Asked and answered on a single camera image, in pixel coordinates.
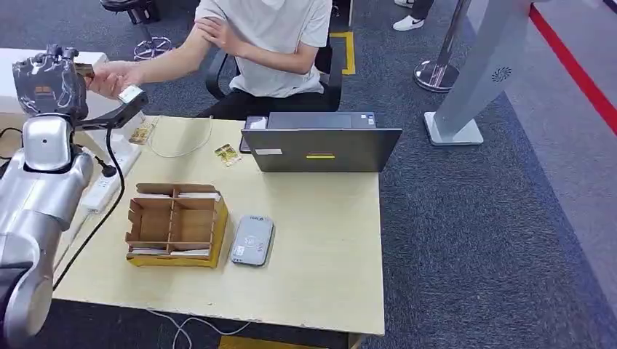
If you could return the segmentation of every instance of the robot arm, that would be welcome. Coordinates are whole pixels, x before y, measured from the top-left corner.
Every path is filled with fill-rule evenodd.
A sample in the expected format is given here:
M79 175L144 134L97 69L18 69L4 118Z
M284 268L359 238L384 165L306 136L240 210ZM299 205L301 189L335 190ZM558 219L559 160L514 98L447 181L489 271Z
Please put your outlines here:
M138 87L99 118L88 114L86 87L72 48L13 65L17 97L28 119L23 148L0 180L0 348L19 348L42 328L52 301L53 262L92 176L90 156L73 143L75 131L123 127L148 99Z

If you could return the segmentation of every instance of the white sneaker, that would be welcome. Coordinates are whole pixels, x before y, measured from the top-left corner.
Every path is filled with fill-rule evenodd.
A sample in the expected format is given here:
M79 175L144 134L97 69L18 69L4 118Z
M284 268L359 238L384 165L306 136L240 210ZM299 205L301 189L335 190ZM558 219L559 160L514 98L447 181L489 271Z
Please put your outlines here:
M403 7L409 7L409 8L413 6L414 2L415 0L394 0L395 4L399 6L403 6Z
M420 28L422 25L424 25L424 20L416 20L414 17L407 16L396 22L392 28L396 31L410 31L412 29Z

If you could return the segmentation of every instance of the black office chair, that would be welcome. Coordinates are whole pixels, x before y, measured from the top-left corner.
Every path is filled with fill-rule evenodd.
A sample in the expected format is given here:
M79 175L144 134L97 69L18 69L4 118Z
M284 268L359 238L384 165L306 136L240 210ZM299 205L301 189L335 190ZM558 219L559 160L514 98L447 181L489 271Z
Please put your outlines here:
M99 0L108 11L128 12L131 22L139 25L144 40L134 49L135 60L151 60L172 49L172 42L163 36L152 37L146 24L161 20L154 0Z
M341 104L344 53L345 52L334 50L332 46L330 46L330 38L328 38L326 47L321 47L315 57L315 66L317 69L323 73L330 74L327 83L322 82L328 111L337 111L338 106ZM225 53L225 51L222 49L219 50L208 68L206 75L206 88L208 92L218 100L222 100L226 96L223 91L220 90L219 77L228 56L229 55ZM240 72L236 65L236 75L239 74Z

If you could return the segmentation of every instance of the white t-shirt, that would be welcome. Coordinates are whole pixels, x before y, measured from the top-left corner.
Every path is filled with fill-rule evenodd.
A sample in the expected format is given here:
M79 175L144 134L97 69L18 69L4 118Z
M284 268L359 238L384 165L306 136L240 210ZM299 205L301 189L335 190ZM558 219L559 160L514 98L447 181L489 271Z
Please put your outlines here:
M293 53L298 44L325 47L332 0L201 0L195 18L226 20L238 36L273 52ZM229 84L256 97L288 97L303 92L323 93L319 71L306 75L277 71L242 58L240 75Z

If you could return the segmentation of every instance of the black pants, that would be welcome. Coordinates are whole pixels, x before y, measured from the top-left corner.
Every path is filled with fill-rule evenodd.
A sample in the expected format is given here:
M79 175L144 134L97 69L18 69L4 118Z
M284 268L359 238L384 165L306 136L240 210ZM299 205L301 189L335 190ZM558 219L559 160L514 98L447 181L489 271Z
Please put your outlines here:
M198 118L246 120L248 116L268 116L271 111L328 111L321 93L299 93L287 98L255 97L235 89L218 103L202 111Z
M411 8L411 17L416 20L425 20L435 0L415 0Z

